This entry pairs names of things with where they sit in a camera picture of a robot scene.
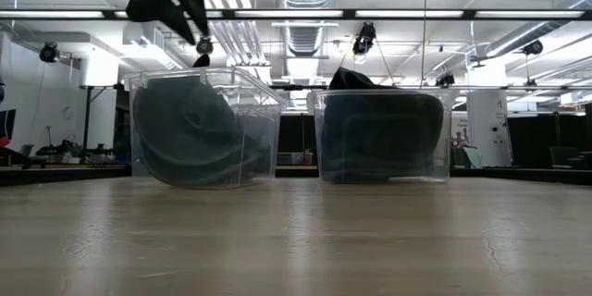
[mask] table surface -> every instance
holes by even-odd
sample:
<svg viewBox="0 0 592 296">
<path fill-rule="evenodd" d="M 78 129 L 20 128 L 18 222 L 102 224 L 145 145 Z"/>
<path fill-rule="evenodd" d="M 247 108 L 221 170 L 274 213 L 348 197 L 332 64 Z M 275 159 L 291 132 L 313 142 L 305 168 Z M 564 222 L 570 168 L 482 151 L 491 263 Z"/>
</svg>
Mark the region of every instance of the table surface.
<svg viewBox="0 0 592 296">
<path fill-rule="evenodd" d="M 589 295 L 592 188 L 0 188 L 3 295 Z"/>
</svg>

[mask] white wall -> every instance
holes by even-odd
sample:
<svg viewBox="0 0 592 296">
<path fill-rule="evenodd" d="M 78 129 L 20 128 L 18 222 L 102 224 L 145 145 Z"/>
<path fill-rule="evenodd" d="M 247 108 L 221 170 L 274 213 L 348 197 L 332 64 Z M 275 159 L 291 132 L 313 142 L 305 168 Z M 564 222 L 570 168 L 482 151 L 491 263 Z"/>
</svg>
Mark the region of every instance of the white wall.
<svg viewBox="0 0 592 296">
<path fill-rule="evenodd" d="M 51 126 L 53 145 L 70 135 L 82 144 L 86 91 L 79 88 L 80 71 L 74 68 L 70 74 L 70 66 L 45 64 L 36 51 L 10 42 L 2 32 L 0 42 L 0 76 L 5 84 L 0 111 L 17 109 L 8 147 L 18 151 L 23 144 L 31 143 L 35 145 L 33 152 L 37 151 L 49 144 L 47 126 Z M 115 102 L 116 92 L 109 91 L 92 103 L 89 148 L 97 143 L 113 146 Z"/>
</svg>

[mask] ceiling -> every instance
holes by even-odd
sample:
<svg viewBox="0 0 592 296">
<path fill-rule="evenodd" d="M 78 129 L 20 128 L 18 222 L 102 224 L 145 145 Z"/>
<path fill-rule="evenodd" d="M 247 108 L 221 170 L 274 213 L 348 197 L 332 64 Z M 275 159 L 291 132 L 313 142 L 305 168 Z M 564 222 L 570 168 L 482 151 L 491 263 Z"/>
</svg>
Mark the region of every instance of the ceiling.
<svg viewBox="0 0 592 296">
<path fill-rule="evenodd" d="M 334 7 L 339 8 L 422 8 L 425 0 L 335 0 Z M 544 9 L 557 8 L 562 0 L 426 0 L 428 8 L 520 8 Z M 0 0 L 0 8 L 8 9 L 124 9 L 128 0 Z M 278 0 L 251 0 L 254 7 L 278 7 Z M 224 7 L 230 7 L 223 0 Z M 354 68 L 368 76 L 375 82 L 389 84 L 393 77 L 403 85 L 419 84 L 422 72 L 428 80 L 434 79 L 438 72 L 430 72 L 434 66 L 453 56 L 456 52 L 466 51 L 472 44 L 491 43 L 505 34 L 514 31 L 527 22 L 518 21 L 374 21 L 377 41 L 369 52 L 363 64 L 355 64 L 348 54 L 350 42 L 360 29 L 360 21 L 339 21 L 338 27 L 327 28 L 327 35 L 321 56 L 328 57 L 320 60 L 318 80 L 332 76 L 332 73 L 342 65 Z M 35 35 L 41 32 L 84 32 L 113 48 L 122 58 L 120 73 L 139 70 L 163 69 L 160 63 L 154 61 L 132 45 L 122 42 L 122 34 L 128 23 L 121 21 L 19 21 L 16 29 L 23 34 Z M 287 76 L 285 70 L 285 49 L 282 43 L 280 29 L 273 28 L 270 21 L 258 21 L 257 30 L 266 59 L 271 65 L 271 77 L 280 81 Z M 195 50 L 185 44 L 167 27 L 161 26 L 165 33 L 167 51 L 174 54 L 185 65 L 191 64 L 197 56 Z M 531 75 L 561 68 L 576 60 L 590 56 L 592 39 L 592 25 L 589 22 L 573 22 L 540 39 L 545 45 L 542 55 L 531 57 L 529 66 L 524 66 L 524 56 L 510 54 L 502 58 L 506 64 L 510 83 L 522 84 L 526 81 L 526 71 Z M 84 53 L 88 45 L 72 46 L 73 53 Z M 225 66 L 227 55 L 220 47 L 216 47 L 212 54 L 213 64 Z M 589 68 L 582 67 L 567 71 L 562 75 L 548 80 L 545 84 L 561 85 L 569 83 L 575 78 L 590 75 L 592 78 L 592 63 Z M 463 74 L 466 68 L 461 67 L 455 73 L 457 84 L 464 83 Z"/>
</svg>

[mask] security camera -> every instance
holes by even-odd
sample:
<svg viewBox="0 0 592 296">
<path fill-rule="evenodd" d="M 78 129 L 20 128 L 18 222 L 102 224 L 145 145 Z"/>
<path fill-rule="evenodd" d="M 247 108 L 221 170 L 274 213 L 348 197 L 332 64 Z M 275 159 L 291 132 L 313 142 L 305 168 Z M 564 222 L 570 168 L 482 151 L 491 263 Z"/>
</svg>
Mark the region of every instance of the security camera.
<svg viewBox="0 0 592 296">
<path fill-rule="evenodd" d="M 59 61 L 59 51 L 57 51 L 56 43 L 45 43 L 43 49 L 39 53 L 39 58 L 44 63 L 54 64 Z"/>
</svg>

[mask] chair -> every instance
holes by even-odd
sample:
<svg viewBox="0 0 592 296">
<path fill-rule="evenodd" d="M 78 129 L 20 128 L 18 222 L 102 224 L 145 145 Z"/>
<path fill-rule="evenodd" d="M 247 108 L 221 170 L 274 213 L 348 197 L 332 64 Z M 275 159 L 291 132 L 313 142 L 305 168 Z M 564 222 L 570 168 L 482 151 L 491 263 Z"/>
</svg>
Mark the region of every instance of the chair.
<svg viewBox="0 0 592 296">
<path fill-rule="evenodd" d="M 479 150 L 477 150 L 475 147 L 464 147 L 462 149 L 469 160 L 470 168 L 482 168 L 481 161 L 483 160 L 483 155 L 479 153 Z"/>
<path fill-rule="evenodd" d="M 31 156 L 31 150 L 33 150 L 34 144 L 23 144 L 20 146 L 20 150 L 18 151 L 23 156 Z"/>
<path fill-rule="evenodd" d="M 576 147 L 549 147 L 554 169 L 588 169 L 585 158 Z"/>
</svg>

